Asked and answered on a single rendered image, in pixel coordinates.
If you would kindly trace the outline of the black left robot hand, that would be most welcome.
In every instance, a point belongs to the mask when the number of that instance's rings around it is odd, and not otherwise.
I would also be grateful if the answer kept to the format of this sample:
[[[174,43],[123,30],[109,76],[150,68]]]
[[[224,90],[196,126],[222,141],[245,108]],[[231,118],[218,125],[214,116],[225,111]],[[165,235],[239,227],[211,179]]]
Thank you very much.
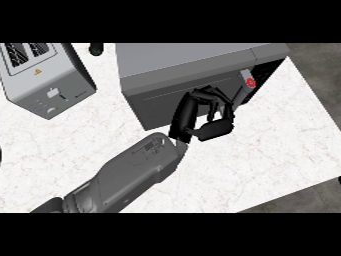
[[[225,103],[224,114],[219,120],[215,119],[219,107],[218,100],[222,100]],[[209,105],[211,110],[208,123],[200,128],[196,128],[200,105]],[[200,141],[208,141],[228,135],[234,130],[236,115],[233,106],[233,100],[218,87],[206,86],[202,89],[194,89],[191,92],[187,92],[174,115],[169,137],[184,143],[190,143],[193,136],[196,136]]]

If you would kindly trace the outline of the grey microwave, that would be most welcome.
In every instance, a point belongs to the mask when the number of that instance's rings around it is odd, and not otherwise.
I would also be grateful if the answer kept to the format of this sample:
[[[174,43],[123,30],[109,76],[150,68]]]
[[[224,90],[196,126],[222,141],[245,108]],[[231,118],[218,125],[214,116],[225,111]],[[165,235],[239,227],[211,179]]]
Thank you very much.
[[[264,85],[290,53],[284,43],[119,43],[122,92],[147,130],[171,124],[187,92],[208,85],[234,97],[252,72]]]

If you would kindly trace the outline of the small black rounded object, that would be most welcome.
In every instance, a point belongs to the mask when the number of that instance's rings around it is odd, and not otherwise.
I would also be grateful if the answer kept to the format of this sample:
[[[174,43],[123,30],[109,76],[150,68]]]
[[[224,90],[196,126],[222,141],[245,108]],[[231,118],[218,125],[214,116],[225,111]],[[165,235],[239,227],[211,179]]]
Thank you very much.
[[[94,56],[100,56],[104,53],[104,44],[92,43],[89,46],[89,52]]]

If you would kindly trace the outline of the silver toaster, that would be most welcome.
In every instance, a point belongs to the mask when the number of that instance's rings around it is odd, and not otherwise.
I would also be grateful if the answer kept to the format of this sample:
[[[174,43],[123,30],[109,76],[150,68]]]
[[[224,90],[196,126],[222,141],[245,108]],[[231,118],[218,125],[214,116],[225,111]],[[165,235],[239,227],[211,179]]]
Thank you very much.
[[[97,93],[70,43],[0,43],[0,82],[8,100],[48,120]]]

